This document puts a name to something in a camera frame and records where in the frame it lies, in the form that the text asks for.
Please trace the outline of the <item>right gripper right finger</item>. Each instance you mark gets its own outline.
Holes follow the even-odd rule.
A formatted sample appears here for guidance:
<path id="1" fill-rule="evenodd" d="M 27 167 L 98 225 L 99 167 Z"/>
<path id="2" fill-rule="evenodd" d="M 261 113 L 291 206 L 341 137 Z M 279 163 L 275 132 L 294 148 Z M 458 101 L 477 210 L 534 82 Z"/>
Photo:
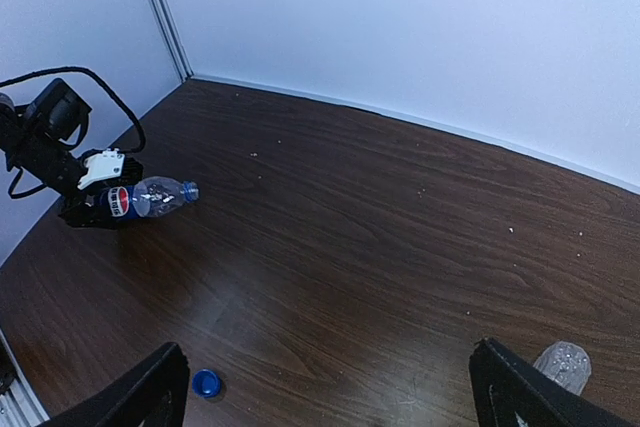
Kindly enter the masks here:
<path id="1" fill-rule="evenodd" d="M 567 391 L 495 339 L 469 359 L 480 426 L 628 426 L 625 419 Z"/>

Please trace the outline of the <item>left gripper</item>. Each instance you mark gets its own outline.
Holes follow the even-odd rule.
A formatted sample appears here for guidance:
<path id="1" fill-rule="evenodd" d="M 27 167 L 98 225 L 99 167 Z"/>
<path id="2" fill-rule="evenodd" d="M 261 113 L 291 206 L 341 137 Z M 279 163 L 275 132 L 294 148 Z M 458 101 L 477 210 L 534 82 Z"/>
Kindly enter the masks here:
<path id="1" fill-rule="evenodd" d="M 81 158 L 81 164 L 98 150 L 86 152 Z M 92 184 L 85 190 L 77 188 L 68 196 L 62 196 L 56 203 L 57 215 L 72 228 L 96 228 L 115 230 L 125 221 L 116 221 L 110 216 L 105 207 L 97 205 L 97 196 L 104 190 L 116 186 L 135 185 L 142 180 L 143 165 L 131 155 L 125 154 L 122 174 L 113 179 Z"/>

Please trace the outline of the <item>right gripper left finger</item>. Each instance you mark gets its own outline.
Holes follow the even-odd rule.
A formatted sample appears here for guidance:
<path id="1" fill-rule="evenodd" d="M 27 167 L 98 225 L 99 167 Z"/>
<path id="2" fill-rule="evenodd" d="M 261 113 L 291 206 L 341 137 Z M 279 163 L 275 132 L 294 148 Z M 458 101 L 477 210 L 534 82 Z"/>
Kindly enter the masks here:
<path id="1" fill-rule="evenodd" d="M 98 394 L 45 426 L 181 426 L 190 379 L 178 344 L 168 342 Z"/>

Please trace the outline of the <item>blue bottle cap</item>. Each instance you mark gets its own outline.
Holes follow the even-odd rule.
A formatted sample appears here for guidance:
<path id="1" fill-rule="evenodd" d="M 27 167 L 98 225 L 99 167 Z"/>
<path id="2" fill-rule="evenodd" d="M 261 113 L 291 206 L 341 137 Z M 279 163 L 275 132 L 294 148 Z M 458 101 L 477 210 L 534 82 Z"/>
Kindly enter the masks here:
<path id="1" fill-rule="evenodd" d="M 214 371 L 201 369 L 197 371 L 192 379 L 193 392 L 203 399 L 215 399 L 219 397 L 223 390 L 223 381 Z"/>

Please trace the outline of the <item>clear unlabeled plastic bottle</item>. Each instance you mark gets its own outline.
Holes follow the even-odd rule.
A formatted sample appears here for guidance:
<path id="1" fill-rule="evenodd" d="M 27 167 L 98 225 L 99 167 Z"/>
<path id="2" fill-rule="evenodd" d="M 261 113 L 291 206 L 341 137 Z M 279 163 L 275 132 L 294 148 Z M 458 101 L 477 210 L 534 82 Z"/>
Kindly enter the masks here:
<path id="1" fill-rule="evenodd" d="M 557 341 L 535 360 L 533 367 L 565 390 L 580 396 L 592 373 L 591 359 L 579 345 Z"/>

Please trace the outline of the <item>Pepsi label plastic bottle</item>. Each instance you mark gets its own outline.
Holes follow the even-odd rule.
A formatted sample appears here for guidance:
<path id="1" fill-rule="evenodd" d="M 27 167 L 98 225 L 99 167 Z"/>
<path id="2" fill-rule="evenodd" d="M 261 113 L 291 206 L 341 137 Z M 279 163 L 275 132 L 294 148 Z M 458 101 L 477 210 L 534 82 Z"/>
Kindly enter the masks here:
<path id="1" fill-rule="evenodd" d="M 155 176 L 106 189 L 97 196 L 97 205 L 105 207 L 116 221 L 158 218 L 197 201 L 199 195 L 196 182 Z"/>

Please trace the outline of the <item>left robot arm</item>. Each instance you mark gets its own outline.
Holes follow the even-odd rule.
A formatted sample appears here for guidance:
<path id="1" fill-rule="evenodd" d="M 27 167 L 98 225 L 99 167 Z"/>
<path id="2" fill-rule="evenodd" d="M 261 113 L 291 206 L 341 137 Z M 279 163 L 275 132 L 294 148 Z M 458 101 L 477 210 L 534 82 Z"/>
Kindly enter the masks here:
<path id="1" fill-rule="evenodd" d="M 143 166 L 118 148 L 73 154 L 86 137 L 91 107 L 63 79 L 56 78 L 29 104 L 1 96 L 1 151 L 9 185 L 19 200 L 50 189 L 59 194 L 58 217 L 73 228 L 116 229 L 139 219 L 134 185 Z"/>

